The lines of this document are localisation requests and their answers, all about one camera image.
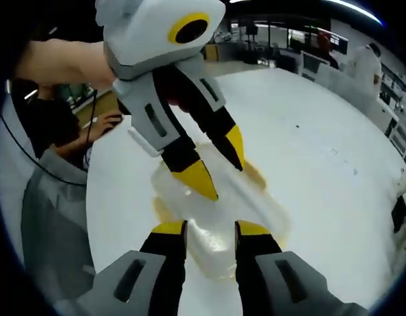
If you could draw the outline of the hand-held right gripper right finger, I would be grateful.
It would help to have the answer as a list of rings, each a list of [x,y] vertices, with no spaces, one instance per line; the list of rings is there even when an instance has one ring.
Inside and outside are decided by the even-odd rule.
[[[357,303],[344,303],[326,278],[292,251],[282,251],[270,231],[235,221],[235,279],[243,315],[367,315]]]

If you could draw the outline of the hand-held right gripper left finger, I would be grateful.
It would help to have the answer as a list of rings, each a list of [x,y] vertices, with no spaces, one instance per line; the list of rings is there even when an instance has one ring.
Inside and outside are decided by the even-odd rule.
[[[187,257],[187,222],[163,222],[142,247],[95,278],[81,297],[54,305],[59,315],[177,315]]]

